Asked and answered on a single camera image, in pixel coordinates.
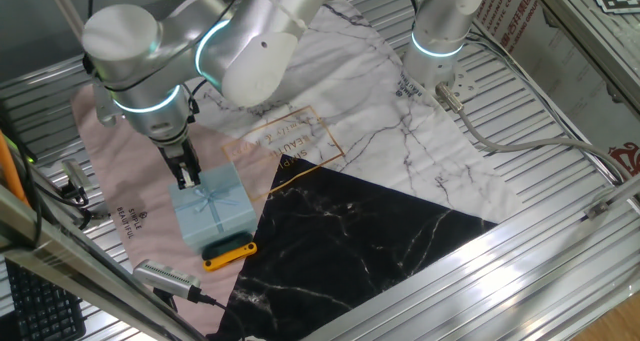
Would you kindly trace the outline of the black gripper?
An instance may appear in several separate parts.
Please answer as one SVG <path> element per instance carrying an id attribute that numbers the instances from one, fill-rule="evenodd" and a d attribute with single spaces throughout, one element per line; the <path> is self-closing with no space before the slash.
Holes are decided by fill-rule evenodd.
<path id="1" fill-rule="evenodd" d="M 199 160 L 189 138 L 159 147 L 160 153 L 176 178 L 180 190 L 201 184 Z"/>

